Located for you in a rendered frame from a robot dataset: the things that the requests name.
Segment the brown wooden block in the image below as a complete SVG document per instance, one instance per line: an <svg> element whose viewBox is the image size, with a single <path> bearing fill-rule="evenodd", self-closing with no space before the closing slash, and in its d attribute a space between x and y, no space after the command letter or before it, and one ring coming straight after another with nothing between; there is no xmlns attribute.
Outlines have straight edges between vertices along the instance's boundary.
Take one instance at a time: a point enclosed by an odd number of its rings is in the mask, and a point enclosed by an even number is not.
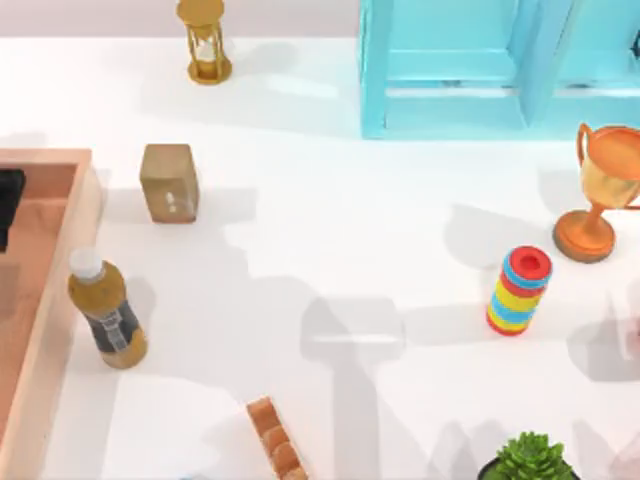
<svg viewBox="0 0 640 480"><path fill-rule="evenodd" d="M196 220L200 190L188 144L147 144L139 179L154 223L188 224Z"/></svg>

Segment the stack of coloured rings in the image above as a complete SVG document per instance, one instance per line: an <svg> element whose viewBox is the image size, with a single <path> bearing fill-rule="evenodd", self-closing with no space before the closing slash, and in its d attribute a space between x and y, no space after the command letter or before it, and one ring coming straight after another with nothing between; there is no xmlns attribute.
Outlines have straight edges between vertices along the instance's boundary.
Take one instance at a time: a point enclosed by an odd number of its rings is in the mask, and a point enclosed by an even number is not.
<svg viewBox="0 0 640 480"><path fill-rule="evenodd" d="M552 262L543 250L531 245L512 249L503 260L486 308L489 326L504 336L526 331L551 274Z"/></svg>

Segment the brown bread loaf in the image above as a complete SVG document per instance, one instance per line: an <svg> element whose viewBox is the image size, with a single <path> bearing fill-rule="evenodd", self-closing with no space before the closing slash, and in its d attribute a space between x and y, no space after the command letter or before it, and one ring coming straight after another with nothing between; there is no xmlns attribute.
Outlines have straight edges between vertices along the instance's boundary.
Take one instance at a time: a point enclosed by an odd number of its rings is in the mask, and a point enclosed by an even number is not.
<svg viewBox="0 0 640 480"><path fill-rule="evenodd" d="M271 398L250 402L246 410L278 480L310 480Z"/></svg>

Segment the light blue rack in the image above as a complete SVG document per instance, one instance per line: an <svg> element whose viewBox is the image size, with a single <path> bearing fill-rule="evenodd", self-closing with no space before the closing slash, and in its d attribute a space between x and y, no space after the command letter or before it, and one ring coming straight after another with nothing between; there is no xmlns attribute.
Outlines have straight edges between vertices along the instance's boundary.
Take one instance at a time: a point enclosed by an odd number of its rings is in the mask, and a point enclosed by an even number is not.
<svg viewBox="0 0 640 480"><path fill-rule="evenodd" d="M640 0L360 0L366 138L640 128Z"/></svg>

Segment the yellow bottle with white cap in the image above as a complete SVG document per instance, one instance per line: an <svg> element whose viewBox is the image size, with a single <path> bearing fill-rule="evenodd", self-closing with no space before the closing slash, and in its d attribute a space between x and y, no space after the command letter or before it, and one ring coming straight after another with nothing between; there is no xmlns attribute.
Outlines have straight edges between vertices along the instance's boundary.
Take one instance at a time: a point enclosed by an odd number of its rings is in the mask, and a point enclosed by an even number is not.
<svg viewBox="0 0 640 480"><path fill-rule="evenodd" d="M139 364L148 343L120 270L90 247L73 250L69 268L70 299L86 319L103 361L115 369Z"/></svg>

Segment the golden hourglass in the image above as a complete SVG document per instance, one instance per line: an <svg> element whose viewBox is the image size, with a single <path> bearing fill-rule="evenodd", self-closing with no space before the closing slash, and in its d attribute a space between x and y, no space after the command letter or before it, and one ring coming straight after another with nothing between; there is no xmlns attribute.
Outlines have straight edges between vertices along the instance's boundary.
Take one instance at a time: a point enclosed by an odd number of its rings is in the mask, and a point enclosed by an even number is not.
<svg viewBox="0 0 640 480"><path fill-rule="evenodd" d="M224 51L221 18L223 0L179 0L178 17L186 28L191 57L189 77L203 85L219 84L229 78L232 64Z"/></svg>

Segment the shallow salmon-coloured box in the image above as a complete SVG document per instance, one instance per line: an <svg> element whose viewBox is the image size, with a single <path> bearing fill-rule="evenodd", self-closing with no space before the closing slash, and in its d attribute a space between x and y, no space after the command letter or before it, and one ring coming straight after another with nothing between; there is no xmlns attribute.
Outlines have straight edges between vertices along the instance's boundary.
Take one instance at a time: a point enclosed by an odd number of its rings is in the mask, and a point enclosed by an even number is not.
<svg viewBox="0 0 640 480"><path fill-rule="evenodd" d="M37 480L75 331L68 257L94 243L102 190L88 149L0 149L26 185L0 253L0 480Z"/></svg>

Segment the orange trophy cup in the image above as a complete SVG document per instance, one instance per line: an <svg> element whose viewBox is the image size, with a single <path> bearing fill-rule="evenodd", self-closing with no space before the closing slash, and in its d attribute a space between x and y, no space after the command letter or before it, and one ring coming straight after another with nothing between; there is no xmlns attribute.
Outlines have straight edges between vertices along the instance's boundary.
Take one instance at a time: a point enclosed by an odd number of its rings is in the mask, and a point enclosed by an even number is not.
<svg viewBox="0 0 640 480"><path fill-rule="evenodd" d="M569 211L556 221L553 240L568 258L596 263L613 251L616 234L602 217L606 210L634 210L640 197L640 130L583 123L576 136L581 188L588 210Z"/></svg>

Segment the green plant in black pot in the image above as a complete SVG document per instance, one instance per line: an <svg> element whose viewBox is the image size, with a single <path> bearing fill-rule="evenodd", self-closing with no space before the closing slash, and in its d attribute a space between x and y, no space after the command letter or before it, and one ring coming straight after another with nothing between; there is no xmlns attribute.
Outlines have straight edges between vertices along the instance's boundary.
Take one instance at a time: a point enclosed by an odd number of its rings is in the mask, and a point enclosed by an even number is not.
<svg viewBox="0 0 640 480"><path fill-rule="evenodd" d="M547 434L521 432L484 465L477 480L581 480L564 459L564 445Z"/></svg>

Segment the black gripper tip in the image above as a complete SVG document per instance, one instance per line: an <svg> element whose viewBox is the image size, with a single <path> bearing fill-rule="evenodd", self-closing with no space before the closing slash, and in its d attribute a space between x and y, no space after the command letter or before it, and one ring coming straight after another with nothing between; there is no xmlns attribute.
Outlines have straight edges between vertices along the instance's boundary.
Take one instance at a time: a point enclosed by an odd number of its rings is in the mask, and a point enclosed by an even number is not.
<svg viewBox="0 0 640 480"><path fill-rule="evenodd" d="M22 169L0 169L0 253L5 253L11 228L26 185Z"/></svg>

